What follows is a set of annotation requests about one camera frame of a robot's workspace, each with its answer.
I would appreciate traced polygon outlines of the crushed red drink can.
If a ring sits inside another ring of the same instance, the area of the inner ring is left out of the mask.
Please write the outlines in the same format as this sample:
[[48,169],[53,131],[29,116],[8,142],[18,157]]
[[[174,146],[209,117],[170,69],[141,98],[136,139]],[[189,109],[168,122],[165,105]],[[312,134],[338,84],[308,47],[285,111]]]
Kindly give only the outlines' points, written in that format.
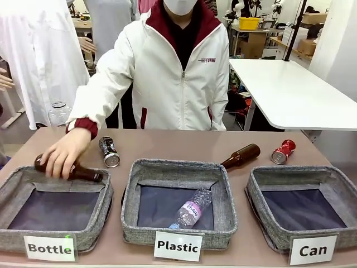
[[290,155],[296,149],[294,141],[287,139],[284,140],[279,148],[276,148],[271,154],[271,160],[278,165],[284,165]]

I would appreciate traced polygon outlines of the white face mask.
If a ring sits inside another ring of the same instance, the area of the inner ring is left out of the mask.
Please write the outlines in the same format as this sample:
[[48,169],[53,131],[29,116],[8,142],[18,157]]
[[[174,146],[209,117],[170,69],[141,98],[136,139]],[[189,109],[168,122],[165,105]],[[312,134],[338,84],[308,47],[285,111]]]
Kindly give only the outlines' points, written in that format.
[[194,10],[206,8],[204,0],[163,0],[163,5],[169,14],[177,16],[185,16]]

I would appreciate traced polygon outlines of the wooden stand foot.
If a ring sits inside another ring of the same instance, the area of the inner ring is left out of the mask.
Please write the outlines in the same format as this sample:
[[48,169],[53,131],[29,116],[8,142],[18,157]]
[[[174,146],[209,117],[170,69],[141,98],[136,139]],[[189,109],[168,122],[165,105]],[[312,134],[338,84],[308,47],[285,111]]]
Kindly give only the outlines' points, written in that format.
[[13,124],[16,120],[18,120],[23,114],[25,113],[25,109],[21,108],[19,111],[15,113],[14,116],[10,117],[5,123],[3,123],[0,128],[5,130],[8,128],[11,124]]

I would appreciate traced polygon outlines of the white Plastic label card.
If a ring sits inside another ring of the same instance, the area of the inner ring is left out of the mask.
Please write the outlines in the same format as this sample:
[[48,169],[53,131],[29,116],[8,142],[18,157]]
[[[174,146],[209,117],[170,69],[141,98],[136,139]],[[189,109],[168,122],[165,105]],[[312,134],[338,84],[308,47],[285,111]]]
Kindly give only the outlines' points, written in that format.
[[199,262],[203,236],[183,233],[156,232],[154,257]]

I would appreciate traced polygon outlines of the brown glass bottle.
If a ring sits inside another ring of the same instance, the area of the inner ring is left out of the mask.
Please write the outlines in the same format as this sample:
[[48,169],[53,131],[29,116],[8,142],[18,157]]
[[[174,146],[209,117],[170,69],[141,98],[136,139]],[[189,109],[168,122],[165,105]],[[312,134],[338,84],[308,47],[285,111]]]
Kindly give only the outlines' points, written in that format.
[[254,161],[259,155],[259,146],[251,143],[238,151],[233,152],[228,159],[221,163],[221,165],[226,169],[238,168]]
[[[47,163],[41,165],[41,158],[42,158],[42,154],[38,155],[38,157],[35,158],[34,167],[37,171],[45,173]],[[95,183],[100,183],[103,180],[103,174],[100,173],[99,171],[82,167],[79,163],[74,162],[68,180],[86,180]]]

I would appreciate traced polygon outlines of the black stand pole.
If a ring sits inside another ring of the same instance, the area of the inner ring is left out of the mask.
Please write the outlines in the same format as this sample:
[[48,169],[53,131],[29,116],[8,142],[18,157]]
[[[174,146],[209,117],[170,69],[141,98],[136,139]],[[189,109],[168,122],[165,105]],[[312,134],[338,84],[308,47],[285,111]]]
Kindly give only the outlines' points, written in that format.
[[304,14],[304,11],[306,8],[306,3],[307,3],[307,0],[301,0],[301,3],[299,4],[298,17],[297,17],[296,23],[293,26],[293,32],[292,32],[292,36],[290,38],[290,44],[288,46],[287,52],[285,53],[285,58],[283,59],[285,62],[289,62],[289,60],[290,60],[290,55],[291,55],[291,52],[292,52],[292,49],[293,49],[293,46],[294,46],[294,43],[295,43],[295,40],[296,40],[296,37],[298,34],[300,24],[303,19],[303,14]]

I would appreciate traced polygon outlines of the person's right forearm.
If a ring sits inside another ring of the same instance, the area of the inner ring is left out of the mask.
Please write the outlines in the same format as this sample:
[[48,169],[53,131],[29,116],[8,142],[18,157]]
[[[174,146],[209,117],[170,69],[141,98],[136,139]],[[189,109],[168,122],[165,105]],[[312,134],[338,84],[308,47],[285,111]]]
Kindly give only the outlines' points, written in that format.
[[80,86],[67,121],[66,132],[84,129],[94,139],[105,119],[114,111],[132,78],[122,74],[97,72],[87,85]]

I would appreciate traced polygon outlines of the white lab coat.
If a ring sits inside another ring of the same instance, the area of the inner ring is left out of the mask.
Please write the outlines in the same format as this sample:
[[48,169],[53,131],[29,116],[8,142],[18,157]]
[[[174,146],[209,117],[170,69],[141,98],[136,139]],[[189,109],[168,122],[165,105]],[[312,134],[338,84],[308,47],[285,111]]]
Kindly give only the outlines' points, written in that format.
[[72,107],[89,80],[66,0],[0,0],[0,57],[31,130],[50,125],[53,103]]

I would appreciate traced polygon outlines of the white Bottle label card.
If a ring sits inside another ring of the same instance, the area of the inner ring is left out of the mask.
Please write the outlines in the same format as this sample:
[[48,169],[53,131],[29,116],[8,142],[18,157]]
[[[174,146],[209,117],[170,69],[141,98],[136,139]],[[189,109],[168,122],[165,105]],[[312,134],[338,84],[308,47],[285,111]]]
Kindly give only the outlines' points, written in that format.
[[76,241],[69,235],[65,237],[24,236],[28,259],[51,262],[75,262],[77,259]]

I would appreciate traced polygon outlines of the cardboard box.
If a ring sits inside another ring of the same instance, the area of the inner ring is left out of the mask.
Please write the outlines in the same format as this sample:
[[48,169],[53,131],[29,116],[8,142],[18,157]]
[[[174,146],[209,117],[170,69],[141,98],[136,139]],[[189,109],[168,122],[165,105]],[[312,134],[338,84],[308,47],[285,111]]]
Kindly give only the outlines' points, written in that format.
[[307,25],[321,24],[325,23],[327,18],[327,13],[305,13],[303,15],[301,23]]
[[306,56],[313,56],[316,49],[314,40],[301,40],[298,44],[298,51]]

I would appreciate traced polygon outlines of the black drink can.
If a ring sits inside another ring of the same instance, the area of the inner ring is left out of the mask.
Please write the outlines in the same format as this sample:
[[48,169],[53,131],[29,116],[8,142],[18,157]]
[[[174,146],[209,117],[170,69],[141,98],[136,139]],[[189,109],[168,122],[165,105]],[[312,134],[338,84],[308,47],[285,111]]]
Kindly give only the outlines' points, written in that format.
[[113,139],[104,136],[100,138],[98,145],[103,153],[105,165],[108,168],[114,168],[118,166],[120,163],[120,157],[119,153],[115,149]]

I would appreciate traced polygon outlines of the person's right hand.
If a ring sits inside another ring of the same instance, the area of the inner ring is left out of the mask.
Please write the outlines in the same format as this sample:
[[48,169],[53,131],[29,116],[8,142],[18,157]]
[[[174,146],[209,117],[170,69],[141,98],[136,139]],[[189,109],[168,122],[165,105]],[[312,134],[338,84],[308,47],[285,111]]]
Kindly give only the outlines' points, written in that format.
[[90,131],[84,128],[71,130],[42,154],[41,164],[46,164],[45,174],[53,178],[68,179],[72,166],[90,142]]

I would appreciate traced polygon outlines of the clear plastic jar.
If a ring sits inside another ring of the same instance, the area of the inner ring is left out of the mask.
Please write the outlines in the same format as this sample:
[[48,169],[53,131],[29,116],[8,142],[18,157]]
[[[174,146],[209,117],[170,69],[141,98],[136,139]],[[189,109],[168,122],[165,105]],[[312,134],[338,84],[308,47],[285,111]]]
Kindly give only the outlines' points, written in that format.
[[52,104],[52,109],[48,112],[50,124],[53,127],[66,127],[67,119],[72,109],[65,102],[57,101]]

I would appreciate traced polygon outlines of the white side table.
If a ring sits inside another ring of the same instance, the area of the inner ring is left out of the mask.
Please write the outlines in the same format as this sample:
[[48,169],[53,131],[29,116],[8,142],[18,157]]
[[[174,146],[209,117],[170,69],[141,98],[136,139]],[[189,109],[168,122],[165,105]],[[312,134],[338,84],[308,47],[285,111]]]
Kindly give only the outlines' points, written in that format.
[[230,66],[269,124],[283,130],[357,131],[357,102],[294,61],[231,59]]

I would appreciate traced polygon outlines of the grey basket labelled Can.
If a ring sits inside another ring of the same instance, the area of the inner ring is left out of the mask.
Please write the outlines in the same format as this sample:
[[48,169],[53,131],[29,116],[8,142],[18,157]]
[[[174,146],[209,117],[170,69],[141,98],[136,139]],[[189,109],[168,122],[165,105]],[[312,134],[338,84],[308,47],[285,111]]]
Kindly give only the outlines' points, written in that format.
[[337,249],[357,247],[357,186],[333,166],[255,167],[245,193],[276,252],[310,236],[338,235]]

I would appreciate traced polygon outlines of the grey basket labelled Plastic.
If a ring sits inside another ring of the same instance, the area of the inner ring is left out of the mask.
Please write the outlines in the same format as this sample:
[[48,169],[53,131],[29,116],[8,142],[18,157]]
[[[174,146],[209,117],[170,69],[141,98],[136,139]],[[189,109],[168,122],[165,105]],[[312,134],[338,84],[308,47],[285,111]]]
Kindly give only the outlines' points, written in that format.
[[[211,193],[192,227],[172,228],[179,209],[198,189]],[[202,237],[205,250],[225,250],[238,229],[238,216],[226,169],[216,163],[138,159],[129,172],[122,197],[124,240],[154,245],[157,232]]]

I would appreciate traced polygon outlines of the yellow plastic bin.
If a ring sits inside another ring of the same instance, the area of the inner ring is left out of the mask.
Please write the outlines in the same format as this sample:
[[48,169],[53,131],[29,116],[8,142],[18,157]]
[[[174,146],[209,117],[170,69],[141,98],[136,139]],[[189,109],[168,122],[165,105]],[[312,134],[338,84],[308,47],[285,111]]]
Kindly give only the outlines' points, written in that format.
[[240,17],[239,29],[240,30],[256,30],[259,23],[263,22],[259,17]]

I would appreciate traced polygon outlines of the white and maroon jacket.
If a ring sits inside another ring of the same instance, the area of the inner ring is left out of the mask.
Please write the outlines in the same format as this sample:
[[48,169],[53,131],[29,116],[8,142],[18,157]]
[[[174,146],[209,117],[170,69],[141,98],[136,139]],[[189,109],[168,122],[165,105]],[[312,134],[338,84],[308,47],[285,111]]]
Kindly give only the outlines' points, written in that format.
[[174,35],[176,26],[169,23],[163,0],[157,0],[98,60],[96,73],[132,78],[128,89],[138,128],[225,130],[228,34],[208,7],[194,10],[191,27],[197,33],[187,28]]

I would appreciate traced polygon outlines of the white Can label card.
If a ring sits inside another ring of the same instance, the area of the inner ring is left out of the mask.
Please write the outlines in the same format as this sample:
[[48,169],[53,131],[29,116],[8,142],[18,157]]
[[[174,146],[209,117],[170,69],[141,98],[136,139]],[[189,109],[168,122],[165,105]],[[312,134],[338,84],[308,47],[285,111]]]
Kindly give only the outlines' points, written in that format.
[[290,244],[291,266],[330,262],[335,252],[338,234],[293,238]]

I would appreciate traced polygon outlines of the clear plastic water bottle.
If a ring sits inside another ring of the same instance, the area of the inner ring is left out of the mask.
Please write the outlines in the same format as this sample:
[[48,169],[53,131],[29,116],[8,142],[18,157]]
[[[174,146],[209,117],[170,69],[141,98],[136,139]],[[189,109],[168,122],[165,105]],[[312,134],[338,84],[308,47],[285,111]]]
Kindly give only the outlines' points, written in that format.
[[170,229],[213,228],[213,205],[210,189],[200,188],[186,201],[177,212]]

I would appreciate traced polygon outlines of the grey garment on mannequin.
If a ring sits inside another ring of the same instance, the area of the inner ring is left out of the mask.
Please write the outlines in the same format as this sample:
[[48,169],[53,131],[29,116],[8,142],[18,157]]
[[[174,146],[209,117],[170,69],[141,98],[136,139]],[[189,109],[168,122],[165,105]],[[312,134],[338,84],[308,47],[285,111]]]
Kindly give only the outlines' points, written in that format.
[[124,27],[139,19],[138,0],[83,0],[92,22],[95,62],[114,48]]

